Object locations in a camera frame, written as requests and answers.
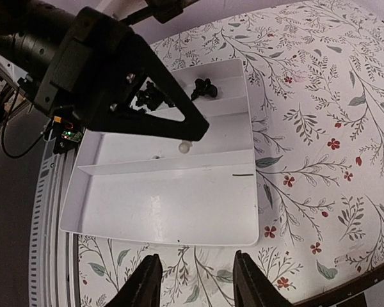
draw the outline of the black plastic piece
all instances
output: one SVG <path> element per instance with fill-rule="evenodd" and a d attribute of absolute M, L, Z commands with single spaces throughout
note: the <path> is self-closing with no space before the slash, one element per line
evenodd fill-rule
<path fill-rule="evenodd" d="M 40 1 L 30 1 L 24 9 L 18 31 L 0 35 L 0 55 L 41 80 L 74 16 Z"/>
<path fill-rule="evenodd" d="M 246 253 L 237 251 L 233 267 L 235 307 L 294 307 Z"/>
<path fill-rule="evenodd" d="M 159 256 L 146 256 L 106 307 L 159 307 L 161 279 Z"/>
<path fill-rule="evenodd" d="M 216 98 L 218 96 L 218 88 L 212 84 L 210 79 L 196 79 L 195 89 L 191 95 L 191 100 L 196 100 L 199 96 L 210 96 Z"/>
<path fill-rule="evenodd" d="M 156 20 L 162 24 L 184 11 L 180 0 L 146 0 L 146 2 Z"/>
<path fill-rule="evenodd" d="M 168 107 L 175 107 L 175 104 L 167 99 L 165 94 L 155 87 L 154 83 L 149 81 L 147 81 L 147 89 L 138 91 L 136 97 L 135 105 L 137 107 L 146 106 L 150 111 L 155 111 L 163 102 Z"/>

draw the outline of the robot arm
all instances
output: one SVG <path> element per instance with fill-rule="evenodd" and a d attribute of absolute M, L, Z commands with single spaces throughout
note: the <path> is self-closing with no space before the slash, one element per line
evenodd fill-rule
<path fill-rule="evenodd" d="M 147 0 L 123 21 L 91 8 L 75 17 L 47 3 L 0 1 L 0 55 L 24 69 L 24 96 L 49 118 L 90 130 L 200 140 L 209 124 L 148 44 L 128 26 L 149 15 L 166 22 L 196 0 Z M 147 78 L 185 116 L 183 122 L 130 108 Z"/>

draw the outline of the red flower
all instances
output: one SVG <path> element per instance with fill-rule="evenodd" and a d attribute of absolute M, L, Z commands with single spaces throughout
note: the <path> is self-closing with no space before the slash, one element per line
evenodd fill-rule
<path fill-rule="evenodd" d="M 280 278 L 278 281 L 277 281 L 277 287 L 280 289 L 280 288 L 289 288 L 289 279 L 287 278 Z"/>
<path fill-rule="evenodd" d="M 335 138 L 332 138 L 332 140 L 327 143 L 327 146 L 331 147 L 332 150 L 339 149 L 340 148 L 340 141 L 336 141 Z"/>
<path fill-rule="evenodd" d="M 292 182 L 295 179 L 293 177 L 289 178 L 289 176 L 284 176 L 283 185 L 287 185 L 288 187 L 292 187 Z"/>
<path fill-rule="evenodd" d="M 319 248 L 320 242 L 317 242 L 316 245 L 311 245 L 310 248 L 312 249 L 313 255 L 316 253 L 321 253 L 321 248 Z"/>
<path fill-rule="evenodd" d="M 276 227 L 272 226 L 271 229 L 269 226 L 266 226 L 265 228 L 265 233 L 264 233 L 264 236 L 267 238 L 267 237 L 270 237 L 270 239 L 274 239 L 276 237 L 276 235 L 273 233 L 276 231 Z"/>
<path fill-rule="evenodd" d="M 351 181 L 351 177 L 353 176 L 353 173 L 345 172 L 344 179 L 347 179 L 348 181 Z"/>

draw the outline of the white tray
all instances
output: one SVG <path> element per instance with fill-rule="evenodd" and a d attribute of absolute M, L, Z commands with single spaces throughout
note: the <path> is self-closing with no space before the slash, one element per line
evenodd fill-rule
<path fill-rule="evenodd" d="M 161 244 L 257 242 L 255 154 L 241 60 L 173 75 L 188 95 L 198 77 L 218 87 L 216 99 L 195 101 L 210 123 L 207 134 L 182 154 L 179 140 L 87 130 L 68 186 L 62 230 Z M 182 119 L 175 108 L 153 114 Z"/>

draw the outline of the leaf pattern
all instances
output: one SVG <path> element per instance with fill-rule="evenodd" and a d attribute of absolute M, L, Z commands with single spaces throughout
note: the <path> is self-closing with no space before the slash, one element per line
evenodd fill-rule
<path fill-rule="evenodd" d="M 260 239 L 241 249 L 280 293 L 301 301 L 384 262 L 381 19 L 349 0 L 311 0 L 206 24 L 152 49 L 170 70 L 242 60 Z M 154 253 L 161 306 L 233 306 L 236 250 L 79 236 L 81 306 L 103 306 Z"/>
<path fill-rule="evenodd" d="M 319 261 L 317 261 L 317 270 L 326 279 L 333 279 L 338 273 L 337 269 L 335 269 L 335 268 L 328 269 L 323 264 L 319 263 Z"/>
<path fill-rule="evenodd" d="M 198 297 L 199 297 L 199 287 L 195 285 L 193 287 L 193 291 L 191 295 L 186 299 L 185 304 L 195 302 L 198 299 Z"/>

